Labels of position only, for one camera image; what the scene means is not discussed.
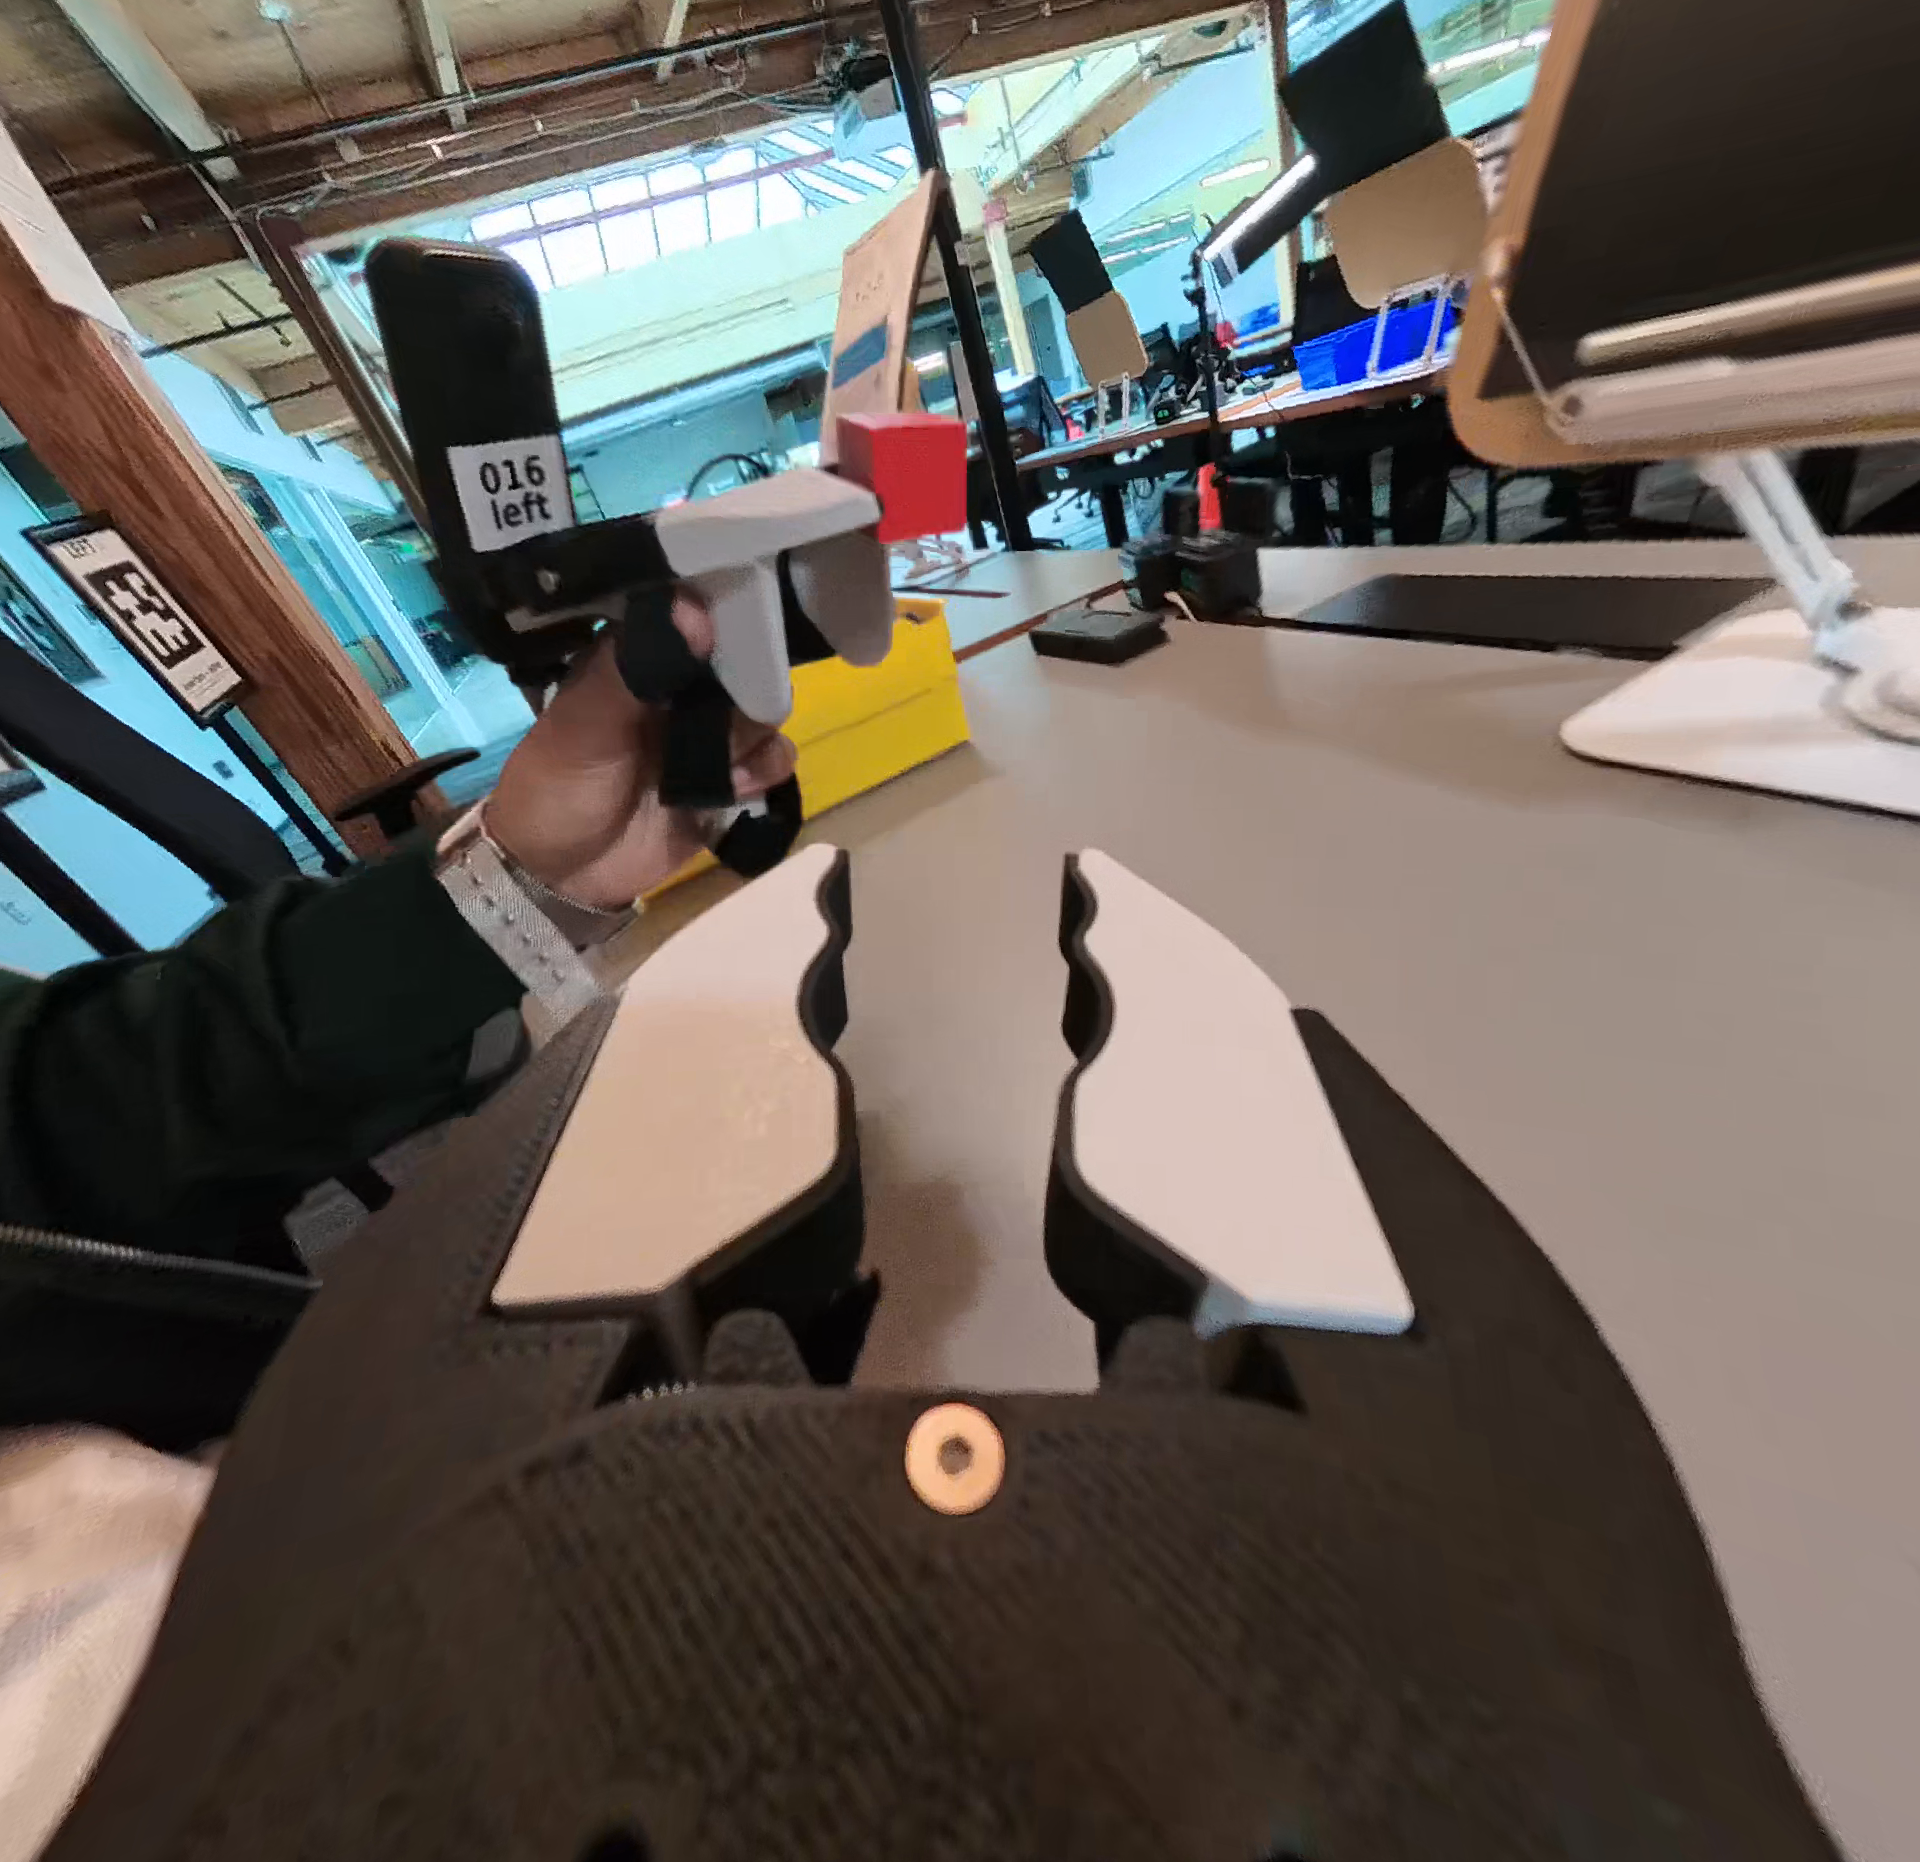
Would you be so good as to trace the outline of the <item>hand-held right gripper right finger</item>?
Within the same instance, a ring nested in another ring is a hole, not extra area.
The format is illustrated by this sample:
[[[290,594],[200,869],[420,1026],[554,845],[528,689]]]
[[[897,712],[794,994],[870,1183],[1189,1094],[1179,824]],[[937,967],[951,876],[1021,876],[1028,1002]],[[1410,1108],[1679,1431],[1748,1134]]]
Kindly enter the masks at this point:
[[[1094,1337],[1146,1317],[1407,1336],[1415,1295],[1284,983],[1103,848],[1063,863],[1062,958],[1045,1260]]]

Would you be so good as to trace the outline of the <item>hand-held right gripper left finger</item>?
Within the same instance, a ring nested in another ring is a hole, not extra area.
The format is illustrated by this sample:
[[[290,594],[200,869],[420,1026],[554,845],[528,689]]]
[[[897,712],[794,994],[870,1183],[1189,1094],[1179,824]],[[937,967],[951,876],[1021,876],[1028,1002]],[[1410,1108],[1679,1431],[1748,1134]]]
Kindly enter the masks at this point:
[[[834,1336],[862,1290],[845,1032],[853,860],[809,844],[626,978],[492,1279],[528,1321],[648,1321],[688,1371],[735,1311]]]

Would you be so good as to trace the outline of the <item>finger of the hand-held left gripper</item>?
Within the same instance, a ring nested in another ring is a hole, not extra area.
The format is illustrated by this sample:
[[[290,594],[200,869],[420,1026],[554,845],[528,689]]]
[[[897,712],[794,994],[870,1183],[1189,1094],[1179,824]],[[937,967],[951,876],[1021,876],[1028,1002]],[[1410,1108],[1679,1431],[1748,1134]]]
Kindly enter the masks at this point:
[[[785,556],[797,662],[842,659],[876,670],[896,646],[891,556],[875,531],[818,537]]]
[[[656,512],[656,537],[676,575],[715,575],[876,523],[882,503],[870,490],[805,463],[666,506]]]

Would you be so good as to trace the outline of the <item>red cube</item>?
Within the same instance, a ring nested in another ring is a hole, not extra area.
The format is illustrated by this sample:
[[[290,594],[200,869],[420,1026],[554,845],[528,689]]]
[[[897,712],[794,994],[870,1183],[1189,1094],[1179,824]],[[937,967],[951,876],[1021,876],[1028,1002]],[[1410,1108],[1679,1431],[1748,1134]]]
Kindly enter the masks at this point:
[[[876,503],[885,548],[967,527],[972,434],[956,414],[845,414],[834,430],[834,471]]]

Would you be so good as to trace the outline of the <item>large yellow plastic bin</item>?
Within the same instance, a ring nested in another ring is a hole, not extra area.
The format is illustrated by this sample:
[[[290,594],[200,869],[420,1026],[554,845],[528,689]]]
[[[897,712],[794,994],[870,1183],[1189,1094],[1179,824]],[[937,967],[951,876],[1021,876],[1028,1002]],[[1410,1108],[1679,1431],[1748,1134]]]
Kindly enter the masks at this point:
[[[972,742],[948,604],[937,595],[896,599],[896,646],[882,666],[818,659],[797,666],[792,682],[785,735],[797,748],[805,820]]]

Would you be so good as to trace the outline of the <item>brown wooden board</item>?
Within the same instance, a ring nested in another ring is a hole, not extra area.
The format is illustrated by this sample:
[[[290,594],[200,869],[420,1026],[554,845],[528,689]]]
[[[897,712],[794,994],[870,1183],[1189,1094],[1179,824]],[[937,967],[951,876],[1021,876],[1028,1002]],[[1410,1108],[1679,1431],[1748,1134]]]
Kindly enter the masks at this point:
[[[842,254],[840,307],[824,372],[823,460],[834,463],[850,416],[905,408],[908,337],[920,307],[937,209],[951,182],[930,171]]]

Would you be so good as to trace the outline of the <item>flat black box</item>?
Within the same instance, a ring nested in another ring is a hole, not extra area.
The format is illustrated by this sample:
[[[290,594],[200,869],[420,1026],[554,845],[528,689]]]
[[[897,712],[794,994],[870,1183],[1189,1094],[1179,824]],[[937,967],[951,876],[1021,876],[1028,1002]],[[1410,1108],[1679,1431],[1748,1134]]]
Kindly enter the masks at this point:
[[[1123,666],[1166,649],[1167,631],[1151,609],[1073,604],[1045,616],[1027,638],[1045,659]]]

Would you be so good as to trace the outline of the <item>black pole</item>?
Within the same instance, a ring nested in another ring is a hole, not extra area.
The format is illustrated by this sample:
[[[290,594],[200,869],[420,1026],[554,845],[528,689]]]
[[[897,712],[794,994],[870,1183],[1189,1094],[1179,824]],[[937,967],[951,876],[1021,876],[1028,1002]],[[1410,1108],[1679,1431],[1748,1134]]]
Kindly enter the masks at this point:
[[[956,202],[944,157],[938,122],[932,106],[932,82],[920,43],[911,0],[875,0],[885,29],[885,50],[891,54],[896,87],[905,106],[908,139],[921,173],[932,173],[932,244],[944,260],[951,290],[951,312],[956,340],[964,345],[967,385],[973,400],[973,434],[987,463],[987,486],[995,498],[995,521],[1009,551],[1033,551],[1028,506],[1021,498],[1021,477],[1016,467],[1011,438],[1004,427],[1001,395],[995,385],[995,364],[987,333],[978,307],[973,275],[961,248]]]

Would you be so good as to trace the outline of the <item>black battery charger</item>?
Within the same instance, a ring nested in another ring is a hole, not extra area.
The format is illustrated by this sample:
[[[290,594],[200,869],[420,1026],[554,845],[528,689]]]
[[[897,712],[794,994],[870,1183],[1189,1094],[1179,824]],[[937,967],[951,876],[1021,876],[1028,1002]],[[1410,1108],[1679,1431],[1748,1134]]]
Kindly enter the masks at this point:
[[[1118,551],[1132,609],[1241,624],[1263,616],[1263,544],[1236,531],[1146,534]]]

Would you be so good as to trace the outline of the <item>black tan-edged board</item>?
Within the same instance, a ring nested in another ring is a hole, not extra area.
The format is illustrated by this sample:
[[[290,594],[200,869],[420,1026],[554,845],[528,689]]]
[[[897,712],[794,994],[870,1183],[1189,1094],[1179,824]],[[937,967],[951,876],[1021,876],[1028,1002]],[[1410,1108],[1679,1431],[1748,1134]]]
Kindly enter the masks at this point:
[[[1087,389],[1139,385],[1146,351],[1132,307],[1116,290],[1108,266],[1077,212],[1033,234],[1028,258],[1062,303],[1069,344]]]
[[[1918,0],[1557,0],[1450,414],[1521,467],[1918,439]]]
[[[1478,270],[1490,217],[1478,148],[1450,130],[1404,0],[1291,68],[1279,92],[1359,307]]]

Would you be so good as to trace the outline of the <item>framed black-white marker poster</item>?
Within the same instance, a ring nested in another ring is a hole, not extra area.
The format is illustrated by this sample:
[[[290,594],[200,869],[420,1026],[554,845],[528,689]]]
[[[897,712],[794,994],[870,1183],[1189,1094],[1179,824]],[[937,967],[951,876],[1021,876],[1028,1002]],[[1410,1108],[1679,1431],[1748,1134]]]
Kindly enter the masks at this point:
[[[236,713],[247,673],[124,531],[78,515],[28,531],[28,541],[197,728]]]

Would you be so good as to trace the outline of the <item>black office chair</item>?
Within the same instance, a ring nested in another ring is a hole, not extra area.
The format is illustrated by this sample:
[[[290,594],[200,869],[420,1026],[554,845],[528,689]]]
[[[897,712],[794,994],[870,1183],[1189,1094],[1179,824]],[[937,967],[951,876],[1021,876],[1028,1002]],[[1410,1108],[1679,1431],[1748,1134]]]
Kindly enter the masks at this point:
[[[221,903],[299,876],[289,844],[249,805],[142,740],[96,707],[80,685],[42,666],[3,633],[3,753],[51,770],[110,819],[131,824],[157,848]],[[451,770],[478,763],[478,748],[443,748],[349,793],[333,820],[370,820],[385,845],[420,827],[416,801]],[[131,958],[142,943],[89,897],[8,816],[23,793],[23,770],[3,770],[3,867],[78,933],[95,958]]]

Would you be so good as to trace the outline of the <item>blue plastic bin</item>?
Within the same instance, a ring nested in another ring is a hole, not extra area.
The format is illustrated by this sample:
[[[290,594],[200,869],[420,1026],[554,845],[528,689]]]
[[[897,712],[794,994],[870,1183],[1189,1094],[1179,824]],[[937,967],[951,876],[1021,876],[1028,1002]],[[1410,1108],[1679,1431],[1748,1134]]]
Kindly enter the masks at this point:
[[[1306,393],[1377,385],[1451,359],[1462,306],[1415,299],[1367,312],[1355,321],[1293,344]]]

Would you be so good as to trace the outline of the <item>white stand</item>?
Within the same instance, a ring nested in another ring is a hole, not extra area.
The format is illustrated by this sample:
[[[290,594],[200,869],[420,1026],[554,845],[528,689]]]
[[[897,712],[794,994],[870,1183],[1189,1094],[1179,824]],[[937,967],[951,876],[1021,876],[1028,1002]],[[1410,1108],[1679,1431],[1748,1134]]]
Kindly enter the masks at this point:
[[[1790,609],[1740,612],[1561,728],[1600,765],[1918,819],[1918,607],[1873,604],[1790,448],[1918,419],[1918,260],[1593,328],[1539,389],[1572,448],[1691,451]]]

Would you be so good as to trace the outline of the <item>wooden post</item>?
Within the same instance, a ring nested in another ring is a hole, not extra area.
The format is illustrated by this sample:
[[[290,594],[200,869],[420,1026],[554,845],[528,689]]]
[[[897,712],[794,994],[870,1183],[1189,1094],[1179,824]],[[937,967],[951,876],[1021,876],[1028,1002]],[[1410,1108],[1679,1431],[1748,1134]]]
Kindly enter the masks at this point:
[[[124,531],[243,670],[252,728],[325,819],[416,763],[131,340],[51,299],[9,231],[3,414],[73,503]]]

